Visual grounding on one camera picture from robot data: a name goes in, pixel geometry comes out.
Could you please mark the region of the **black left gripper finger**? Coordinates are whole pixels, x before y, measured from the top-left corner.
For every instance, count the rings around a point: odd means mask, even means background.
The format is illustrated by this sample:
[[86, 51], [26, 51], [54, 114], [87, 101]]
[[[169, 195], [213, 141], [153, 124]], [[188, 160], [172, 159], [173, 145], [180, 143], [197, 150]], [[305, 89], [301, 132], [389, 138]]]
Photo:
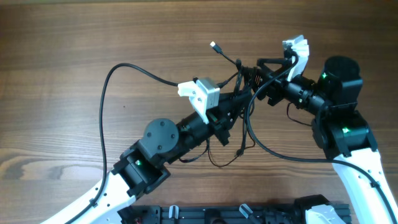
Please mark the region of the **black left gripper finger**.
[[219, 105], [240, 105], [250, 101], [252, 94], [250, 91], [239, 91], [237, 94], [234, 92], [222, 93], [219, 97]]
[[247, 107], [249, 104], [248, 99], [238, 100], [228, 100], [222, 103], [222, 111], [224, 118], [226, 119], [224, 126], [226, 128], [232, 128], [242, 113], [242, 111]]

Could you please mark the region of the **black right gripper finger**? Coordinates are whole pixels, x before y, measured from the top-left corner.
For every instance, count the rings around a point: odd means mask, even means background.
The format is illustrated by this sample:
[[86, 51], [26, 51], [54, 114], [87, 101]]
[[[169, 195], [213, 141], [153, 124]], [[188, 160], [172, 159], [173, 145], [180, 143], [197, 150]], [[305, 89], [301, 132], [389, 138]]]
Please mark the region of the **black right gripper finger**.
[[257, 60], [257, 66], [262, 69], [269, 69], [267, 64], [277, 64], [282, 66], [290, 66], [292, 63], [286, 58], [259, 58]]
[[248, 70], [247, 82], [249, 87], [256, 93], [263, 84], [273, 77], [272, 74], [272, 70]]

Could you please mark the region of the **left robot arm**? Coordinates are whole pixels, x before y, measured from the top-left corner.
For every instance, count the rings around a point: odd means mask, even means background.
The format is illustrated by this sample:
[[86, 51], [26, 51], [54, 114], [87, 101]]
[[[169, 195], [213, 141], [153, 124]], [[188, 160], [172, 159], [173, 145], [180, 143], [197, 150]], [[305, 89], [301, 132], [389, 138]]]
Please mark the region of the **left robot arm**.
[[125, 150], [105, 182], [98, 182], [87, 193], [50, 217], [47, 223], [119, 223], [119, 211], [145, 194], [151, 193], [170, 175], [165, 164], [171, 164], [212, 136], [228, 144], [229, 130], [252, 94], [223, 93], [220, 102], [206, 112], [204, 123], [192, 113], [179, 123], [169, 119], [150, 122], [143, 137]]

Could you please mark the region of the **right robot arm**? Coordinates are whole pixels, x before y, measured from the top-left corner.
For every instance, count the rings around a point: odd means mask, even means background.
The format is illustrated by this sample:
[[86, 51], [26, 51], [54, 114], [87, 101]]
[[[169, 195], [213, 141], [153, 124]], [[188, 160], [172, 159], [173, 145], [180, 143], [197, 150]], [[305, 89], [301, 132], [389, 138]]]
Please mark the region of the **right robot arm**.
[[397, 204], [381, 163], [376, 138], [356, 109], [363, 86], [358, 63], [332, 56], [317, 82], [301, 73], [288, 73], [298, 64], [293, 58], [261, 58], [254, 77], [254, 97], [268, 97], [274, 106], [283, 99], [314, 115], [313, 138], [325, 158], [308, 163], [329, 163], [341, 179], [360, 223], [397, 223]]

